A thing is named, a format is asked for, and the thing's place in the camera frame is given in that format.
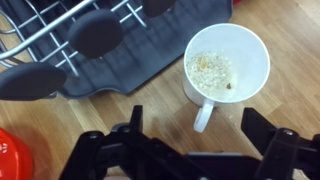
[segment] metal wire rack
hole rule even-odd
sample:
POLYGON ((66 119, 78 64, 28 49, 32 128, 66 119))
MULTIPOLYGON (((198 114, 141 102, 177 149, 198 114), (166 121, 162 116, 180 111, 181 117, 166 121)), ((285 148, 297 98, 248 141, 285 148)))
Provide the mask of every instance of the metal wire rack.
POLYGON ((140 12, 142 10, 142 5, 139 5, 136 2, 130 0, 114 0, 112 2, 109 2, 107 7, 102 7, 102 5, 99 4, 98 0, 79 1, 79 3, 76 3, 72 7, 69 7, 70 5, 67 5, 65 0, 58 0, 55 2, 53 1, 52 3, 50 3, 50 5, 44 8, 37 7, 33 0, 24 0, 24 2, 32 10, 34 15, 19 24, 15 22, 5 11, 0 9, 1 16, 3 16, 12 27, 12 29, 10 30, 0 30, 0 34, 16 34, 21 40, 21 43, 19 45, 10 50, 7 50, 5 45, 0 40, 0 48, 2 50, 2 53, 0 53, 0 63, 8 68, 20 63, 19 60, 13 58, 14 55, 27 50, 34 62, 49 62, 56 67, 69 66, 69 68, 72 70, 72 73, 76 77, 79 77, 78 70, 75 66, 75 62, 73 61, 74 57, 79 53, 74 50, 70 51, 70 48, 66 50, 69 43, 68 41, 57 35, 57 33, 55 32, 55 28, 66 21, 75 22, 78 18, 77 14, 79 12, 85 11, 90 8, 109 8, 111 12, 114 12, 119 16, 119 22, 121 24, 125 23, 128 19, 133 18, 137 23, 141 25, 141 28, 147 28, 146 18, 143 17, 142 13, 140 12), (50 16, 49 14, 53 11, 55 11, 56 13, 57 9, 60 10, 60 15, 53 19, 51 22, 48 22, 49 20, 48 18, 46 18, 46 16, 50 16), (22 33, 22 30, 28 25, 35 23, 36 21, 38 21, 37 23, 41 24, 42 28, 31 34, 29 37, 26 37, 22 33), (44 54, 42 57, 38 57, 35 55, 32 44, 35 41, 40 40, 44 36, 49 36, 48 39, 50 39, 55 47, 50 50, 50 53, 44 54))

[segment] black plastic part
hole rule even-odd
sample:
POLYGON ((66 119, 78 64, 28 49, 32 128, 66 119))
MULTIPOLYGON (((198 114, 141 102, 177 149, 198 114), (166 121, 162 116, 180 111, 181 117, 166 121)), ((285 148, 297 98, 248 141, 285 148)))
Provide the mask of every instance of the black plastic part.
POLYGON ((302 169, 311 180, 320 179, 320 141, 319 134, 310 140, 300 138, 295 168, 302 169))
MULTIPOLYGON (((67 7, 74 6, 72 2, 78 1, 63 1, 67 7)), ((98 5, 106 9, 111 9, 110 2, 108 0, 97 1, 98 5)), ((132 5, 134 4, 141 4, 141 1, 132 0, 132 5)), ((17 24, 34 16, 34 12, 24 1, 0 1, 0 6, 6 12, 10 12, 9 15, 13 16, 17 24)), ((64 11, 60 6, 57 9, 44 15, 46 22, 51 22, 57 16, 56 11, 64 11)), ((118 19, 127 14, 126 6, 116 12, 118 19)), ((138 14, 141 17, 144 16, 142 11, 138 14)), ((171 13, 164 13, 150 19, 148 29, 143 28, 132 16, 121 24, 125 34, 123 42, 104 55, 103 60, 88 61, 88 58, 82 55, 77 55, 72 59, 80 76, 79 78, 68 78, 60 93, 67 98, 87 97, 102 90, 114 90, 128 94, 179 58, 197 32, 212 24, 225 23, 231 15, 232 0, 179 0, 174 4, 174 11, 171 13)), ((71 19, 67 20, 54 31, 54 34, 59 37, 59 42, 67 40, 72 23, 71 19)), ((40 28, 42 28, 40 22, 34 21, 21 28, 21 31, 27 38, 40 28)), ((42 40, 38 40, 32 48, 35 49, 35 54, 40 59, 44 54, 52 52, 56 45, 49 36, 45 36, 42 40)), ((65 52, 71 54, 71 47, 65 48, 65 52)), ((62 59, 64 57, 58 53, 48 62, 55 65, 62 59)), ((61 68, 68 75, 73 75, 67 63, 61 68)))
POLYGON ((104 135, 100 131, 89 131, 83 133, 68 159, 60 180, 95 180, 95 157, 100 148, 104 135))
POLYGON ((61 89, 66 73, 44 63, 26 63, 0 73, 0 99, 32 101, 61 89))
POLYGON ((158 139, 148 139, 140 132, 119 132, 117 136, 121 137, 121 142, 128 148, 127 163, 120 167, 131 179, 216 179, 212 173, 158 139))
POLYGON ((234 153, 189 153, 186 157, 217 179, 252 180, 260 164, 253 157, 234 153))
POLYGON ((147 17, 153 18, 166 12, 176 0, 142 0, 143 11, 147 17))
POLYGON ((291 180, 299 138, 299 135, 292 130, 278 129, 269 143, 255 178, 291 180))
POLYGON ((70 28, 68 41, 72 48, 89 59, 103 56, 123 39, 118 18, 107 9, 90 11, 70 28))
POLYGON ((131 132, 142 132, 143 120, 142 120, 142 106, 134 106, 131 119, 130 119, 130 131, 131 132))
POLYGON ((277 128, 255 109, 245 108, 241 121, 241 130, 260 154, 264 155, 277 128))

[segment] red container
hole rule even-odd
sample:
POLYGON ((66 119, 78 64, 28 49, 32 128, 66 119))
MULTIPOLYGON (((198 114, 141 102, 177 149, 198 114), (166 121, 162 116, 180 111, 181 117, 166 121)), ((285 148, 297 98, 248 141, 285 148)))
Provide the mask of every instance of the red container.
POLYGON ((32 166, 27 146, 0 128, 0 180, 30 180, 32 166))
POLYGON ((238 2, 240 2, 241 0, 234 0, 233 4, 237 4, 238 2))

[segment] wooden surface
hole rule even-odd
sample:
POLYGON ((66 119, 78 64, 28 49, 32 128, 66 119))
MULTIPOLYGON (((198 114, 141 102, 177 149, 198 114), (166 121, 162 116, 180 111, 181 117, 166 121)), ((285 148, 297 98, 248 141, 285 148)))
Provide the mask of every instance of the wooden surface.
MULTIPOLYGON (((57 179, 82 132, 109 133, 113 125, 129 120, 136 104, 144 106, 144 133, 181 153, 241 152, 259 158, 239 129, 244 107, 310 139, 320 133, 319 8, 319 1, 304 0, 243 0, 234 7, 230 22, 253 30, 265 42, 270 77, 250 100, 216 108, 202 134, 193 131, 198 107, 183 93, 182 59, 129 96, 103 92, 83 100, 2 101, 0 127, 28 145, 34 179, 46 180, 57 179)), ((14 44, 14 38, 6 43, 14 44)), ((297 173, 296 179, 303 178, 297 173)))

